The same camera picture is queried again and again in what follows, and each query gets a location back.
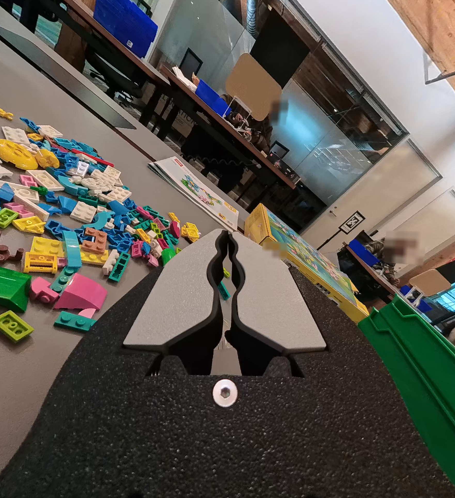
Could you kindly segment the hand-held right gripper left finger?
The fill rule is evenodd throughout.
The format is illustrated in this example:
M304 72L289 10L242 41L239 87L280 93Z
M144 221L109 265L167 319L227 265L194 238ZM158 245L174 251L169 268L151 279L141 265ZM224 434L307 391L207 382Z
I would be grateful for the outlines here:
M227 251L228 231L216 229L166 263L123 346L178 356L188 373L208 376L223 331L218 284Z

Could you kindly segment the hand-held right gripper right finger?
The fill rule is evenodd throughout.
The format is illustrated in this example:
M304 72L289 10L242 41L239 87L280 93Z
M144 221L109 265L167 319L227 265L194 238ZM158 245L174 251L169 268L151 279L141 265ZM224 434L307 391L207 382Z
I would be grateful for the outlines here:
M232 281L226 339L243 376L261 376L275 357L322 352L326 342L289 268L272 251L239 233L228 242Z

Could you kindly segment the pile of colourful toy bricks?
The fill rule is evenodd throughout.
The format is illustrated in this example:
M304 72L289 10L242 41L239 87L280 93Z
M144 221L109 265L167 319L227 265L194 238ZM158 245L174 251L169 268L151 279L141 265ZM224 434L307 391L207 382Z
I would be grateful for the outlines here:
M94 176L69 176L59 168L21 171L17 177L31 187L0 179L0 345L20 354L47 340L54 345L61 337L98 331L110 323L112 332L130 318L131 305L142 307L144 291L128 292L150 271L161 271L162 258L149 244L165 244L172 236L158 235L157 243L147 233L169 220L142 225L142 206L150 193L157 193L166 209L175 208L179 220L193 222L201 235L219 229L201 211L147 167L139 156L126 160L125 149L117 148L123 173L109 179L125 180L124 186L107 188L106 177L96 165L79 163L78 157L57 147L43 148L40 156L66 156L69 169L88 166Z

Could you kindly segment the yellow toy set box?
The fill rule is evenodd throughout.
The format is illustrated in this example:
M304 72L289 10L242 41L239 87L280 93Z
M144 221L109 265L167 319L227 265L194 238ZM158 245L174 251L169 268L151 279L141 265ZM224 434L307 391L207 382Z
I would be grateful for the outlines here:
M289 268L297 268L356 324L369 315L349 277L263 204L245 220L244 235L264 249L278 252Z

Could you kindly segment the dark boxed set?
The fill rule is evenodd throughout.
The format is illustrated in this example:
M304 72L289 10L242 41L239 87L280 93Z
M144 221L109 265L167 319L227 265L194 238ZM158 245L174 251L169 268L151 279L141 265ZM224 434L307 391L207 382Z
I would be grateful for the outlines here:
M300 176L294 171L286 162L280 158L275 152L270 151L268 155L268 160L284 174L294 185L297 185L300 181Z

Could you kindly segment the blue storage bin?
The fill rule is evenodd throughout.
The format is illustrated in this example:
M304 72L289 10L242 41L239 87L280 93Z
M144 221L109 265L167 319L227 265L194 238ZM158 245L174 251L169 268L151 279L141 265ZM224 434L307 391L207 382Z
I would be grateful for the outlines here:
M231 108L208 84L199 80L195 94L221 117L231 114Z
M366 249L358 240L353 239L349 242L348 248L355 253L355 255L360 258L368 266L374 266L381 263L380 259L373 255L369 250Z
M95 1L94 19L139 58L154 42L158 26L131 1Z

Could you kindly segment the black white marker tag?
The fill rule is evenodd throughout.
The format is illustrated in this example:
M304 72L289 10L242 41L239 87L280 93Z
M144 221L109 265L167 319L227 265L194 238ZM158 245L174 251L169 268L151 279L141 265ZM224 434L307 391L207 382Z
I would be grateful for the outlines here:
M348 234L357 228L363 221L365 221L365 217L359 211L356 211L339 226L339 230Z

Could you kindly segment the flat instruction booklet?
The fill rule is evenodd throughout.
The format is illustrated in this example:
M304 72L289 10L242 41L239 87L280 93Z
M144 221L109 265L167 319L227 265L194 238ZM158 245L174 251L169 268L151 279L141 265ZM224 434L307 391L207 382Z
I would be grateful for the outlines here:
M238 210L196 177L181 159L173 156L150 162L148 167L224 228L237 231Z

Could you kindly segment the small wooden stand board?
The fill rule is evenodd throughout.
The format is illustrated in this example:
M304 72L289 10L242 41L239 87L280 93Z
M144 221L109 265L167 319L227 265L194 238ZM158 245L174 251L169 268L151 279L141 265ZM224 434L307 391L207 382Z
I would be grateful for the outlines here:
M437 269L430 269L410 278L409 285L427 297L451 288L451 283Z
M251 56L243 53L225 81L226 92L238 98L256 121L263 121L280 101L282 88Z

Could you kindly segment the green storage bin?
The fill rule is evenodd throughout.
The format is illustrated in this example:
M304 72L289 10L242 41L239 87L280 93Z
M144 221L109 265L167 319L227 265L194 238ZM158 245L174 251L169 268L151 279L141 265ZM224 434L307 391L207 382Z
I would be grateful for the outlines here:
M455 485L455 346L396 296L358 323L424 443Z

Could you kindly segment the long wooden-edged table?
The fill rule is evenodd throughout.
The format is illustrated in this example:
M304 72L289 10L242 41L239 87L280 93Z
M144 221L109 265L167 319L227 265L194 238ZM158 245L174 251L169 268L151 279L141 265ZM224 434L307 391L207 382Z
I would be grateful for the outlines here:
M284 183L291 190L296 185L262 155L251 143L237 133L230 123L215 113L186 84L178 79L168 63L160 65L160 72L170 84L168 90L162 90L171 98L172 109L167 119L160 125L157 137L164 140L179 113L182 111L192 121L204 130L213 140L224 147L237 160L242 161L258 180L265 186L262 192L254 198L246 211L252 211L276 183Z
M94 19L94 13L82 1L63 1L67 6L67 18L63 23L79 34L103 59L113 65L136 84L149 82L155 86L145 105L139 122L148 126L160 97L170 94L168 79L146 61L137 57L118 41L104 26Z

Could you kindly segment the white paper napkins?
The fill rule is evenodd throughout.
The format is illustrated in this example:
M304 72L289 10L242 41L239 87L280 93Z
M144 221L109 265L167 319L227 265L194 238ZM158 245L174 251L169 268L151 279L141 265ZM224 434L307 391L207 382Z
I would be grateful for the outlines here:
M175 77L182 82L182 84L186 85L191 91L196 91L197 85L186 78L178 66L174 66L172 68L172 72L174 73Z

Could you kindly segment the black wall screen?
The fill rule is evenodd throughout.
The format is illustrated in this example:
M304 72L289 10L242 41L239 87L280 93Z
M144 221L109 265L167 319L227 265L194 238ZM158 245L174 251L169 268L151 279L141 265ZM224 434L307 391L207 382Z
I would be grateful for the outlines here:
M286 21L271 10L250 55L284 88L310 49Z

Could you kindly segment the silver flexible air duct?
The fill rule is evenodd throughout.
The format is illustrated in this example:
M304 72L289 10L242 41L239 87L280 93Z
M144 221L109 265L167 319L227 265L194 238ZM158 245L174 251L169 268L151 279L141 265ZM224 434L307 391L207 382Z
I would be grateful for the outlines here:
M246 7L245 29L254 39L258 36L257 19L259 16L260 6L264 1L244 1Z

